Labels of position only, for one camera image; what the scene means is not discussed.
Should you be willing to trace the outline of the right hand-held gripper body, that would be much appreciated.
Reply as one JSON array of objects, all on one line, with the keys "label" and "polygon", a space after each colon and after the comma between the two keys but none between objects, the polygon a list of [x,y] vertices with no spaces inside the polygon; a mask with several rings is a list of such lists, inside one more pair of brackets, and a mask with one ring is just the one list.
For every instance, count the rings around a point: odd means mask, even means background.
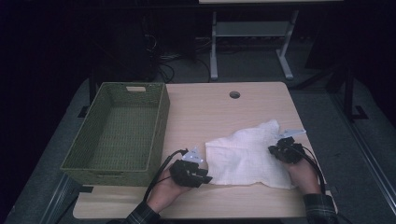
[{"label": "right hand-held gripper body", "polygon": [[276,136],[275,157],[285,163],[297,163],[305,154],[303,146],[294,140],[295,135],[306,133],[305,129],[287,129]]}]

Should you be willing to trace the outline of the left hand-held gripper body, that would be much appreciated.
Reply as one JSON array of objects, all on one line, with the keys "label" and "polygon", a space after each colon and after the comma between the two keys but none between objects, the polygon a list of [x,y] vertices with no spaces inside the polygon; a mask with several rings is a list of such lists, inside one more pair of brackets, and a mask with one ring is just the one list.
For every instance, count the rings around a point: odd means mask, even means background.
[{"label": "left hand-held gripper body", "polygon": [[203,162],[198,148],[194,147],[173,163],[169,168],[170,175],[181,187],[199,188],[201,185],[197,183],[197,177],[208,176],[208,171],[200,168]]}]

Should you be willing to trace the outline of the white cloth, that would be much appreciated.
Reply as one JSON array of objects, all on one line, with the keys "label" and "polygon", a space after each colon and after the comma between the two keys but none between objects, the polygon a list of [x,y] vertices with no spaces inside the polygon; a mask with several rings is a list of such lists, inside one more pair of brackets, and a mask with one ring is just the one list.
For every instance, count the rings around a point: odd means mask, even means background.
[{"label": "white cloth", "polygon": [[289,172],[268,149],[276,144],[278,131],[278,122],[271,119],[206,142],[210,183],[236,186],[262,183],[270,188],[294,189]]}]

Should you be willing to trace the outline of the green woven basket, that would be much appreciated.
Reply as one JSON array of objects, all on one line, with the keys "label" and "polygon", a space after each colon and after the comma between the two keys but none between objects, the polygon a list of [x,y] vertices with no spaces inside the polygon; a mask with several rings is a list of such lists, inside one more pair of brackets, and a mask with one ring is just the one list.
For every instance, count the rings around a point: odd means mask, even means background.
[{"label": "green woven basket", "polygon": [[169,107],[163,83],[103,83],[61,170],[82,185],[148,186],[161,165]]}]

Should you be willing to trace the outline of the person's left hand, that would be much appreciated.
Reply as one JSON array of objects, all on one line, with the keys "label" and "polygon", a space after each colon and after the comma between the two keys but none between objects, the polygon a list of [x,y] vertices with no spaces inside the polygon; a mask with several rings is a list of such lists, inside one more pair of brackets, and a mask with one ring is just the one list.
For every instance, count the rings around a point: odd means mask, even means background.
[{"label": "person's left hand", "polygon": [[168,171],[160,175],[158,182],[148,196],[147,205],[157,214],[169,207],[180,195],[190,191],[191,188],[181,187],[170,176]]}]

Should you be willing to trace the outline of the person's right hand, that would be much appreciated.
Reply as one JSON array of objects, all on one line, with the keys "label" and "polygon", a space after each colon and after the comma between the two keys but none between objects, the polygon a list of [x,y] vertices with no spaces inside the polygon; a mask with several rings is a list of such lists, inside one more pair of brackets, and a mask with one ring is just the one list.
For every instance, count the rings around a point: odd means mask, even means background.
[{"label": "person's right hand", "polygon": [[303,195],[321,193],[317,173],[308,161],[284,163],[283,166],[289,172],[292,184],[298,187]]}]

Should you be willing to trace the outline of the black stand foot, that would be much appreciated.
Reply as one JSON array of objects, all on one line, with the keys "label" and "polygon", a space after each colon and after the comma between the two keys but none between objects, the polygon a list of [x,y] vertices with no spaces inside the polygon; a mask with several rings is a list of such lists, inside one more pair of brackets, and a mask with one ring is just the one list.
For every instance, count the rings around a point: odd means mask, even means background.
[{"label": "black stand foot", "polygon": [[350,69],[346,71],[344,91],[344,113],[350,122],[356,119],[368,119],[367,114],[360,105],[353,105],[354,76]]}]

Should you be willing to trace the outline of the aluminium floor rail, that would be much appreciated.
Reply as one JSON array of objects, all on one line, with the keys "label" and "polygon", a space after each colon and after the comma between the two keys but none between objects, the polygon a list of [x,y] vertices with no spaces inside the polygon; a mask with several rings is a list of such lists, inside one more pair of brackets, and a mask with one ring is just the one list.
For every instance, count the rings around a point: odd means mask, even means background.
[{"label": "aluminium floor rail", "polygon": [[382,167],[378,163],[375,155],[373,154],[372,148],[369,146],[361,130],[356,125],[357,121],[368,120],[368,119],[356,119],[354,122],[350,122],[344,113],[344,101],[340,96],[331,94],[330,98],[338,113],[340,114],[343,122],[346,124],[349,132],[352,134],[354,141],[358,145],[364,162],[367,164],[370,173],[372,174],[375,183],[378,185],[384,199],[389,205],[393,215],[396,216],[396,188],[391,185],[388,177],[384,173]]},{"label": "aluminium floor rail", "polygon": [[77,201],[80,184],[67,175],[62,175],[57,184],[39,224],[60,224],[68,211]]}]

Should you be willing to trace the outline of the white metal desk frame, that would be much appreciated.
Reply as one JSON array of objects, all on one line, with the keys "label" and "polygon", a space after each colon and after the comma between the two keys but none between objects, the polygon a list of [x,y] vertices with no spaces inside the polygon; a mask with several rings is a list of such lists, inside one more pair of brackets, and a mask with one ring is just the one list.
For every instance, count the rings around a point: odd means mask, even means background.
[{"label": "white metal desk frame", "polygon": [[217,60],[218,37],[283,37],[283,45],[276,50],[276,57],[285,79],[293,80],[294,76],[286,59],[286,53],[298,15],[299,11],[294,10],[288,21],[218,21],[217,12],[213,12],[209,56],[210,79],[217,80],[219,78]]}]

